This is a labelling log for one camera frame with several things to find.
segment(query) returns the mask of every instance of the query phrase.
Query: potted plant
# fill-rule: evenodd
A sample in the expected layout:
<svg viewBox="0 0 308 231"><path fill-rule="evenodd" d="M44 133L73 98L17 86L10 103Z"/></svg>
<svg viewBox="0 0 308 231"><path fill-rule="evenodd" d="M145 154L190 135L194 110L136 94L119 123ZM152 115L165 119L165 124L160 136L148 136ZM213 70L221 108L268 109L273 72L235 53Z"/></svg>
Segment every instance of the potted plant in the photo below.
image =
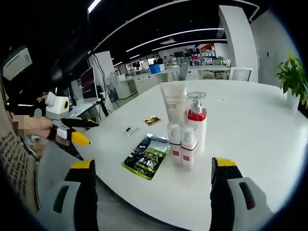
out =
<svg viewBox="0 0 308 231"><path fill-rule="evenodd" d="M308 108L308 80L302 62L288 52L289 59L278 66L276 75L281 81L283 93L287 93L287 102L297 110L299 101Z"/></svg>

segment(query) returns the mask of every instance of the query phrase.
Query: white round table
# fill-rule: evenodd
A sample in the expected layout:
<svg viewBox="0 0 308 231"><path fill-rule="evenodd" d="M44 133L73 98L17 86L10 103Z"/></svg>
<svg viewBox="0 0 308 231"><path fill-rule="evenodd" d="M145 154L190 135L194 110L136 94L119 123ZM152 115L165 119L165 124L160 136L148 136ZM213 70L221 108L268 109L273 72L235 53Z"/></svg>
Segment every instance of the white round table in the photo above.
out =
<svg viewBox="0 0 308 231"><path fill-rule="evenodd" d="M237 163L267 195L273 212L286 202L301 174L308 140L308 120L292 111L273 86L231 80L186 81L187 92L204 91L208 111L205 154L191 171L175 167L167 155L152 180L121 166L147 133L167 137L167 113L159 86L125 104L91 128L91 145L78 147L93 158L96 174L115 193L146 214L188 230L208 230L211 223L211 158ZM144 119L161 122L147 126ZM130 137L122 131L136 126Z"/></svg>

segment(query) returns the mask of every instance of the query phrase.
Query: gold packet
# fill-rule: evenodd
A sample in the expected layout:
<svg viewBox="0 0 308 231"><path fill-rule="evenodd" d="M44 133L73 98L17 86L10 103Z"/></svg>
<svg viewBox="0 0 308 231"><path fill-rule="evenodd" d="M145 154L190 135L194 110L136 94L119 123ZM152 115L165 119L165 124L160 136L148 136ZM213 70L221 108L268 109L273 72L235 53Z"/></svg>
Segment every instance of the gold packet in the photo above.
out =
<svg viewBox="0 0 308 231"><path fill-rule="evenodd" d="M144 122L147 124L147 125L153 125L153 124L156 124L157 122L161 121L160 118L158 118L157 116L151 116L149 118L146 118L144 119Z"/></svg>

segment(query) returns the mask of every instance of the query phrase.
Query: green leaves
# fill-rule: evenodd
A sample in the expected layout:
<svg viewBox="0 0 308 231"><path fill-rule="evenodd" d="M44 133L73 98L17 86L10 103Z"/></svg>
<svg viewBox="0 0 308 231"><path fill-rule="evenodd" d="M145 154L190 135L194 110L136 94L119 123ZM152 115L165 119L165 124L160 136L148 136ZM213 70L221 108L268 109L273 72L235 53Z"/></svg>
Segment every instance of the green leaves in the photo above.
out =
<svg viewBox="0 0 308 231"><path fill-rule="evenodd" d="M286 93L290 88L292 95L300 96L302 105L308 108L308 78L303 64L293 57L290 51L288 51L288 57L285 63L277 66L279 72L276 75L282 83L283 92Z"/></svg>

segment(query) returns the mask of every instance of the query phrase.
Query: small white bottle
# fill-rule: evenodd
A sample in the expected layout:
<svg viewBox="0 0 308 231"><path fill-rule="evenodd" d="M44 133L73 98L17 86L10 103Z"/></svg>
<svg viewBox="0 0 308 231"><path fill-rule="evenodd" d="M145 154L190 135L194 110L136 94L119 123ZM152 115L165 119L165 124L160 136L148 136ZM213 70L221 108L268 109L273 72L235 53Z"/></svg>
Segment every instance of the small white bottle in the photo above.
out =
<svg viewBox="0 0 308 231"><path fill-rule="evenodd" d="M197 157L198 139L196 137L197 126L185 124L181 131L181 156L182 164L187 168L193 168Z"/></svg>
<svg viewBox="0 0 308 231"><path fill-rule="evenodd" d="M196 136L198 139L198 155L203 155L205 152L205 135L207 111L202 106L201 100L205 97L204 92L191 92L187 94L187 99L192 100L192 104L187 113L187 123L194 124L198 127Z"/></svg>
<svg viewBox="0 0 308 231"><path fill-rule="evenodd" d="M181 124L170 122L167 128L173 163L181 164Z"/></svg>

